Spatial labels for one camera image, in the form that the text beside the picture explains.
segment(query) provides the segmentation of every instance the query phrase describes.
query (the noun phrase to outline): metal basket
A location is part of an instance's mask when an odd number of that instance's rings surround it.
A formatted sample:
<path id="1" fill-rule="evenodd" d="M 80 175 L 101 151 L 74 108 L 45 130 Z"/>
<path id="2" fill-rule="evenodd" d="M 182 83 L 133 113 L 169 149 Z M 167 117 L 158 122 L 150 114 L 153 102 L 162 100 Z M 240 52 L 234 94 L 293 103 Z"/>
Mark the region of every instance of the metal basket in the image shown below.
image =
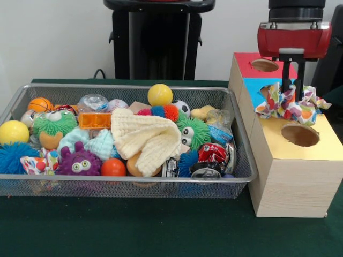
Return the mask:
<path id="1" fill-rule="evenodd" d="M 257 168 L 245 132 L 236 98 L 225 88 L 171 87 L 174 99 L 184 100 L 191 109 L 212 105 L 231 113 L 237 146 L 235 178 L 101 177 L 0 175 L 0 195 L 13 196 L 92 196 L 149 198 L 229 198 L 235 199 L 257 176 Z M 30 100 L 45 97 L 54 104 L 77 104 L 86 95 L 97 93 L 107 99 L 147 102 L 146 86 L 30 84 L 19 89 L 7 106 L 0 124 L 20 120 Z"/>

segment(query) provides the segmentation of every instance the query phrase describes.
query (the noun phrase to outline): blue panel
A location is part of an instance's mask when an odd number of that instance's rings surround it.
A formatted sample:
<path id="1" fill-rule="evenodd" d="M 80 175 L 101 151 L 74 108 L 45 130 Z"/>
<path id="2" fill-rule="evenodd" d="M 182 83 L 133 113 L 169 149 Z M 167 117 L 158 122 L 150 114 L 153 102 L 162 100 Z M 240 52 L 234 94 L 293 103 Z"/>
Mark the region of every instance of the blue panel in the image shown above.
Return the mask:
<path id="1" fill-rule="evenodd" d="M 249 92 L 252 106 L 255 109 L 261 103 L 265 101 L 260 90 L 261 88 L 275 84 L 279 82 L 281 84 L 281 79 L 244 79 L 245 86 Z"/>

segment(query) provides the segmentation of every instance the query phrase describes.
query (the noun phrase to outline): wooden box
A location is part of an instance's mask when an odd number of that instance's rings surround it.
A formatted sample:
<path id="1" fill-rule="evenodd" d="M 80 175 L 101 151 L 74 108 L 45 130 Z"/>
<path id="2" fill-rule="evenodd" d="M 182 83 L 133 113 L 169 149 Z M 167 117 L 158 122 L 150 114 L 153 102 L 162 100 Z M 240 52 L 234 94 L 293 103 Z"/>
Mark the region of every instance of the wooden box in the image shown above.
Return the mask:
<path id="1" fill-rule="evenodd" d="M 317 144 L 298 146 L 281 130 L 293 124 L 262 119 L 254 109 L 264 101 L 260 89 L 281 82 L 282 63 L 274 72 L 256 71 L 251 62 L 259 54 L 235 53 L 229 88 L 235 93 L 259 171 L 249 184 L 258 217 L 324 217 L 343 179 L 343 145 L 324 115 L 312 127 Z M 291 78 L 296 78 L 294 69 Z"/>

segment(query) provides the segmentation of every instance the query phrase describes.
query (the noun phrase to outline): yellow panel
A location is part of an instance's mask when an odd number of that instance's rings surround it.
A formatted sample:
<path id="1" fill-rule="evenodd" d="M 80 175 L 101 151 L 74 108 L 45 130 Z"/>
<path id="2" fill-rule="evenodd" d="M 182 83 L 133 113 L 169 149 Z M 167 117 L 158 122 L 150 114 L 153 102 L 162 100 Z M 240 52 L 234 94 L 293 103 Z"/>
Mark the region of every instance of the yellow panel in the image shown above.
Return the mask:
<path id="1" fill-rule="evenodd" d="M 343 161 L 343 145 L 325 115 L 318 115 L 317 123 L 312 126 L 319 133 L 320 141 L 311 147 L 297 146 L 281 135 L 282 127 L 292 122 L 276 118 L 259 118 L 259 121 L 275 159 Z"/>

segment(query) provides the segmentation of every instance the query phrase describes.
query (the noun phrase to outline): green fuzzy toy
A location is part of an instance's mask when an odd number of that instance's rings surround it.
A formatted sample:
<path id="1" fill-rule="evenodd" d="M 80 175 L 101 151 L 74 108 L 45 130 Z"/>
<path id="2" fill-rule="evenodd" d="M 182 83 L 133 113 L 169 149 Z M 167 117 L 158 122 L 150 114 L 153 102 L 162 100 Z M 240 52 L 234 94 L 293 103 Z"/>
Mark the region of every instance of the green fuzzy toy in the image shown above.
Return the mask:
<path id="1" fill-rule="evenodd" d="M 211 142 L 208 125 L 197 118 L 188 118 L 186 114 L 179 113 L 176 122 L 181 131 L 181 142 L 192 150 L 198 150 L 201 145 Z"/>
<path id="2" fill-rule="evenodd" d="M 72 131 L 77 126 L 75 115 L 71 112 L 59 111 L 48 112 L 38 116 L 34 120 L 33 132 L 39 137 L 42 131 L 49 135 L 56 135 L 57 132 L 62 132 L 63 136 Z"/>

